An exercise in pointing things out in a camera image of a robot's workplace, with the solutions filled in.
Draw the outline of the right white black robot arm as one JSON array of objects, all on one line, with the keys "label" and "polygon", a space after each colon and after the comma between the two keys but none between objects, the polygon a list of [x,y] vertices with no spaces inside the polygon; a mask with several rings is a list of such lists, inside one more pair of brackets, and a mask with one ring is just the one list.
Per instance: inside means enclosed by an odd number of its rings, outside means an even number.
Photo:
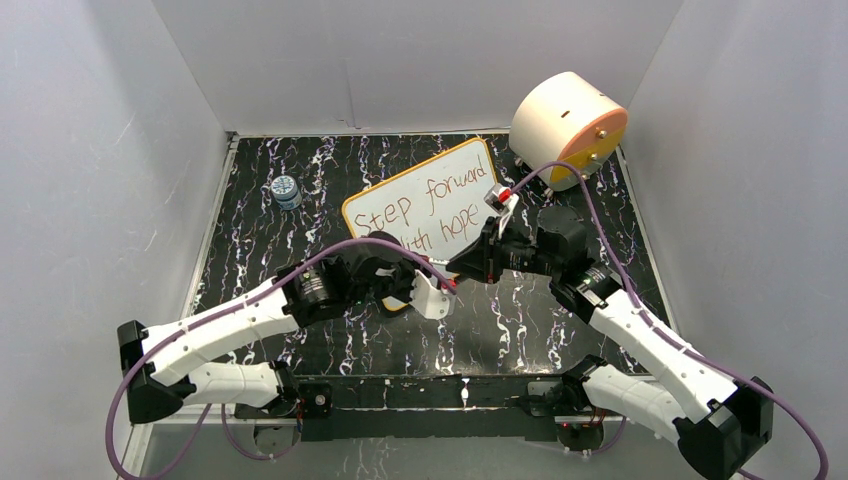
[{"label": "right white black robot arm", "polygon": [[541,210],[533,237],[490,217],[446,268],[489,284],[506,270],[549,277],[563,308],[614,340],[654,378],[636,380],[588,355],[562,376],[571,411],[600,407],[628,417],[675,444],[705,479],[731,478],[770,440],[774,403],[763,394],[767,385],[751,388],[695,360],[694,350],[590,254],[586,229],[571,209]]}]

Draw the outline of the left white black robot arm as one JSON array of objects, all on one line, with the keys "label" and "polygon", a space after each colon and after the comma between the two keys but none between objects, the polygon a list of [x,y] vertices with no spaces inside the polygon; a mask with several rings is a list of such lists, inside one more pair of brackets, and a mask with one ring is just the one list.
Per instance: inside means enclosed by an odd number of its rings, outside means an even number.
[{"label": "left white black robot arm", "polygon": [[427,318],[440,318],[446,298],[432,278],[424,257],[379,234],[328,247],[198,315],[150,327],[128,321],[117,338],[129,419],[151,423],[203,403],[246,404],[286,416],[297,407],[299,391],[283,366],[227,365],[218,357],[339,318],[366,300],[394,298]]}]

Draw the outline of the yellow framed whiteboard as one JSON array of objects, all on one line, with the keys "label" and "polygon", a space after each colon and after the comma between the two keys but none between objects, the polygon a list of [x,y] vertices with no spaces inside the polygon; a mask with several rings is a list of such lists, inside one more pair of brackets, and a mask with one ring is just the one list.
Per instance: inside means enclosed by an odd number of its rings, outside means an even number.
[{"label": "yellow framed whiteboard", "polygon": [[354,238],[385,231],[408,250],[446,261],[495,215],[484,196],[497,182],[486,142],[473,138],[348,198],[342,216]]}]

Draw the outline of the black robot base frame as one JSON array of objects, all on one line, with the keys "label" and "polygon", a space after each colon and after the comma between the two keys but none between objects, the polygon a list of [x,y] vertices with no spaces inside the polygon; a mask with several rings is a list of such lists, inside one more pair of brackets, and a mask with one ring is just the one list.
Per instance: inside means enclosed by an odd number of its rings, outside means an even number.
[{"label": "black robot base frame", "polygon": [[238,420],[299,424],[303,440],[519,437],[596,446],[609,414],[557,374],[300,376],[298,405],[237,405]]}]

